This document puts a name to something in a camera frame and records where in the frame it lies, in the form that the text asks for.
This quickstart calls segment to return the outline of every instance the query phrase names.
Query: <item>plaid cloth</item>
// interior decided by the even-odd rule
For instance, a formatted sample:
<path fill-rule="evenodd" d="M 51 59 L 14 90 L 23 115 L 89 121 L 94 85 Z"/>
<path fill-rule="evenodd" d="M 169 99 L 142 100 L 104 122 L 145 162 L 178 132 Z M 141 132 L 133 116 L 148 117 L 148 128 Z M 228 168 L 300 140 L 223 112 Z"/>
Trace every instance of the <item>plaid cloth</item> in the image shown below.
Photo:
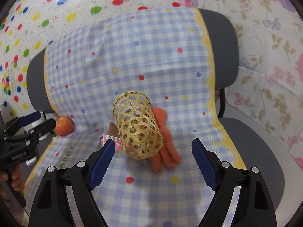
<path fill-rule="evenodd" d="M 55 138 L 37 165 L 28 183 L 27 209 L 46 165 L 62 163 L 56 151 L 67 152 L 74 143 L 90 144 L 86 150 L 71 149 L 64 167 L 86 159 L 98 147 L 116 96 L 139 90 L 154 106 L 167 111 L 167 126 L 183 163 L 156 175 L 148 161 L 116 152 L 101 185 L 93 191 L 95 201 L 109 226 L 198 225 L 214 192 L 193 158 L 192 140 L 199 138 L 221 160 L 233 163 L 234 156 L 220 144 L 222 131 L 212 126 L 217 117 L 207 103 L 214 90 L 207 85 L 209 53 L 201 42 L 206 32 L 195 15 L 194 9 L 186 8 L 129 13 L 80 28 L 49 46 L 45 69 L 50 101 L 59 115 L 73 118 L 77 131 L 73 137 Z M 127 183 L 127 177 L 133 183 Z M 236 189 L 224 226 L 231 224 L 238 194 Z M 76 225 L 82 226 L 75 203 L 70 205 Z"/>

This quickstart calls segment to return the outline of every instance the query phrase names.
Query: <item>silver screw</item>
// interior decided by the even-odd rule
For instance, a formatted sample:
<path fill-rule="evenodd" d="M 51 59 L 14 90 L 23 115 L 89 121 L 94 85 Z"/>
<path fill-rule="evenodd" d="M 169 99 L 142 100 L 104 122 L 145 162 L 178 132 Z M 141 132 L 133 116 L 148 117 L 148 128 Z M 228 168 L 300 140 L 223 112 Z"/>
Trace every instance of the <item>silver screw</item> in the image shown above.
<path fill-rule="evenodd" d="M 47 169 L 47 171 L 48 171 L 49 173 L 51 173 L 51 172 L 55 171 L 55 167 L 54 167 L 54 166 L 50 166 L 50 167 Z"/>
<path fill-rule="evenodd" d="M 258 172 L 259 172 L 259 169 L 258 169 L 257 167 L 253 167 L 251 170 L 252 170 L 254 173 L 258 173 Z"/>
<path fill-rule="evenodd" d="M 81 168 L 81 167 L 85 166 L 85 162 L 84 161 L 79 161 L 77 166 Z"/>
<path fill-rule="evenodd" d="M 226 162 L 226 161 L 223 161 L 223 162 L 221 163 L 221 166 L 223 166 L 224 168 L 229 168 L 229 163 Z"/>

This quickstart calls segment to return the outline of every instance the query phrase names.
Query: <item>bamboo basket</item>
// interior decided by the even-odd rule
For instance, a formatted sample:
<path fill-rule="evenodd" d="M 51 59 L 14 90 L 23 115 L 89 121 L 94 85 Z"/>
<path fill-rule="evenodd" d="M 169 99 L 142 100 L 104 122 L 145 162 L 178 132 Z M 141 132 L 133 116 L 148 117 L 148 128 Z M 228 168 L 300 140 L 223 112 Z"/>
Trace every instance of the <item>bamboo basket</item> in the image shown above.
<path fill-rule="evenodd" d="M 158 153 L 164 140 L 144 93 L 124 92 L 117 97 L 113 113 L 127 156 L 146 159 Z"/>

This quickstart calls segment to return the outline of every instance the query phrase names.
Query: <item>red apple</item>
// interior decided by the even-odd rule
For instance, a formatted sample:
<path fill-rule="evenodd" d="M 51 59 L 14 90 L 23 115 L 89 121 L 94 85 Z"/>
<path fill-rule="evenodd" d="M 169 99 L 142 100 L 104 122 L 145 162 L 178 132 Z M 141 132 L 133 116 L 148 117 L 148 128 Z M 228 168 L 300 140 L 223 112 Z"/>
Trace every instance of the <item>red apple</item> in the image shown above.
<path fill-rule="evenodd" d="M 60 136 L 65 136 L 73 132 L 74 125 L 69 117 L 60 117 L 56 120 L 55 132 Z"/>

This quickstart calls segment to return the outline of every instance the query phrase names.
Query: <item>colorful dot backdrop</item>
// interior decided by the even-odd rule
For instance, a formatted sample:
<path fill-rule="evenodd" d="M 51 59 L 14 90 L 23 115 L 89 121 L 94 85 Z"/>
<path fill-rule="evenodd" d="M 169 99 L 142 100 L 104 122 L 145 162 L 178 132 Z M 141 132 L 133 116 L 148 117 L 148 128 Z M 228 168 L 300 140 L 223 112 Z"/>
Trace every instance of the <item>colorful dot backdrop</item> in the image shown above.
<path fill-rule="evenodd" d="M 179 6 L 185 6 L 182 0 L 17 0 L 0 22 L 0 110 L 4 121 L 35 111 L 27 93 L 26 73 L 33 57 L 47 45 L 109 17 Z"/>

